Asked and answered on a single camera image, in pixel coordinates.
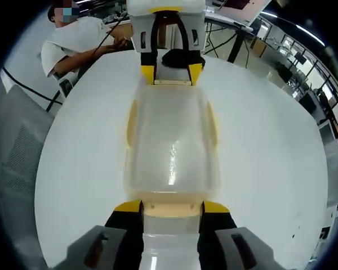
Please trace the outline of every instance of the window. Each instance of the window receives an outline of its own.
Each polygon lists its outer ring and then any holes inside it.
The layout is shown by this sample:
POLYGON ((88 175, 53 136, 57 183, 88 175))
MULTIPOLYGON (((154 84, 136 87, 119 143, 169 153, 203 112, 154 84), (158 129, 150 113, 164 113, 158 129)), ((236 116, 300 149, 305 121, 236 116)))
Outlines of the window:
POLYGON ((291 47, 294 43, 294 40, 288 36, 285 36, 282 45, 278 48, 279 52, 284 56, 289 56, 291 54, 291 47))
POLYGON ((338 122, 338 104, 332 108, 333 114, 338 122))
POLYGON ((322 77, 328 78, 330 76, 330 73, 327 70, 327 68, 319 61, 317 63, 317 68, 318 68, 318 71, 320 72, 322 77))
POLYGON ((298 60, 295 58, 295 55, 297 53, 304 54, 304 47, 302 45, 299 45, 297 42, 293 42, 292 47, 290 48, 290 53, 288 54, 288 59, 292 63, 297 63, 298 60))
POLYGON ((328 85, 330 86, 331 90, 333 90, 333 92, 336 92, 338 95, 338 83, 336 80, 334 80, 332 76, 330 76, 329 78, 328 85))
POLYGON ((304 57, 306 58, 306 62, 304 64, 301 64, 301 63, 298 62, 296 67, 297 67, 297 69, 302 71, 304 75, 307 75, 310 72, 310 70, 312 69, 313 64, 311 63, 311 61, 308 60, 308 58, 305 55, 304 55, 304 57))
POLYGON ((332 91, 329 89, 329 87, 326 84, 323 86, 322 89, 327 99, 330 100, 333 97, 332 91))

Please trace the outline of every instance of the computer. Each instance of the computer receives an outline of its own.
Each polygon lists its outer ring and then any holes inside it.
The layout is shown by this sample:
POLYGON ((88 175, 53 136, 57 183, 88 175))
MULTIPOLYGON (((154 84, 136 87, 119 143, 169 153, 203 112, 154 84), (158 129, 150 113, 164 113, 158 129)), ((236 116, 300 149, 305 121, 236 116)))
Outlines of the computer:
POLYGON ((297 59, 298 62, 301 63, 302 65, 304 65, 304 63, 306 62, 306 58, 300 52, 297 52, 294 58, 297 59))
POLYGON ((214 7, 215 13, 250 26, 270 0, 207 0, 207 6, 214 7))

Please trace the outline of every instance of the table surface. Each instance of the table surface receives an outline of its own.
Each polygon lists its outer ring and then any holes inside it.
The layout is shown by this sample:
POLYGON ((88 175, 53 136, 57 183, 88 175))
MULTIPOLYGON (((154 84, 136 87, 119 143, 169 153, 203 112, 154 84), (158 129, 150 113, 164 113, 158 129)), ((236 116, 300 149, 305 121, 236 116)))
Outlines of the table surface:
MULTIPOLYGON (((327 202, 317 125, 271 82, 223 60, 205 59, 197 86, 219 121, 221 187, 212 200, 230 209, 238 227, 272 247, 278 263, 301 269, 318 242, 327 202)), ((57 113, 35 187, 38 237, 49 267, 128 199, 122 183, 126 125, 143 85, 139 54, 105 55, 57 113)))
POLYGON ((238 21, 231 19, 228 16, 224 16, 224 15, 221 15, 221 14, 218 14, 218 13, 215 13, 215 12, 206 11, 205 12, 205 18, 233 26, 237 29, 241 28, 242 30, 244 30, 246 32, 252 32, 253 31, 253 28, 251 28, 250 26, 247 26, 247 25, 245 25, 241 22, 238 22, 238 21))

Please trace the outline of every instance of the wire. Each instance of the wire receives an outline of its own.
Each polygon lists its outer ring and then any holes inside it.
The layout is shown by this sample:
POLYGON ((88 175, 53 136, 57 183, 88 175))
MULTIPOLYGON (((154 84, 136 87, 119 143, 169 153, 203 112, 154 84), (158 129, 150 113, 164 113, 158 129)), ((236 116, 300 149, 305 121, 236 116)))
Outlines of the wire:
POLYGON ((223 1, 223 4, 221 4, 221 6, 219 7, 218 11, 221 10, 221 8, 227 3, 227 1, 228 1, 228 0, 224 0, 224 1, 223 1))
POLYGON ((219 44, 218 46, 214 47, 213 49, 210 49, 209 51, 205 52, 204 54, 206 55, 207 53, 211 52, 211 51, 214 51, 216 49, 218 49, 219 47, 223 46, 223 45, 226 45, 229 41, 231 41, 237 34, 234 33, 234 35, 232 35, 227 41, 219 44))
POLYGON ((47 101, 50 101, 50 102, 53 102, 53 103, 57 103, 57 104, 62 105, 61 102, 56 101, 56 100, 52 100, 51 98, 48 98, 48 97, 44 96, 43 94, 40 94, 39 92, 36 92, 35 90, 31 89, 30 87, 27 87, 25 84, 20 83, 17 79, 15 79, 15 78, 9 73, 9 71, 7 71, 7 69, 6 69, 4 66, 2 67, 2 70, 6 73, 6 75, 8 75, 8 77, 9 77, 10 79, 12 79, 12 80, 13 80, 15 83, 17 83, 19 86, 21 86, 21 87, 23 87, 23 88, 29 90, 31 93, 34 93, 35 95, 38 95, 39 97, 44 98, 44 99, 47 100, 47 101))
POLYGON ((215 29, 215 30, 210 30, 210 31, 207 30, 207 33, 222 31, 222 30, 225 30, 225 29, 227 29, 227 28, 223 27, 223 28, 219 28, 219 29, 215 29))
POLYGON ((209 42, 210 42, 210 45, 213 47, 213 50, 214 50, 215 55, 216 55, 216 58, 219 58, 219 55, 217 54, 217 52, 216 52, 216 50, 215 50, 215 48, 214 48, 214 45, 213 45, 213 43, 212 43, 212 40, 210 39, 210 34, 211 34, 211 32, 212 32, 212 26, 213 26, 213 24, 210 24, 210 30, 209 30, 208 40, 209 40, 209 42))
POLYGON ((244 44, 246 45, 246 49, 247 49, 247 52, 248 52, 248 54, 247 54, 247 62, 246 62, 246 68, 247 68, 248 60, 249 60, 249 49, 248 49, 248 45, 247 45, 247 42, 246 42, 245 39, 244 39, 244 44))
POLYGON ((129 13, 127 13, 125 16, 123 16, 118 22, 117 24, 114 25, 113 28, 111 28, 111 30, 106 34, 105 38, 100 42, 99 46, 94 50, 94 52, 92 53, 92 55, 94 55, 96 53, 96 51, 101 47, 101 45, 104 43, 104 41, 108 38, 108 36, 110 36, 110 34, 112 33, 112 31, 124 20, 126 19, 126 17, 129 15, 129 13))
POLYGON ((60 91, 57 91, 53 100, 50 101, 49 106, 47 106, 46 111, 49 112, 51 107, 54 105, 54 101, 60 96, 60 91))

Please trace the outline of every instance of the person's hand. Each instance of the person's hand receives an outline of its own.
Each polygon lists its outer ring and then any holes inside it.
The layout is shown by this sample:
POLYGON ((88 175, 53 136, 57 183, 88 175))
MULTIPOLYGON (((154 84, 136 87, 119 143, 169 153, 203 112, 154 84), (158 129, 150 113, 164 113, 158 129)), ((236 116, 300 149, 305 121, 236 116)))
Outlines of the person's hand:
POLYGON ((121 48, 126 45, 126 38, 125 37, 116 37, 114 40, 114 47, 121 48))

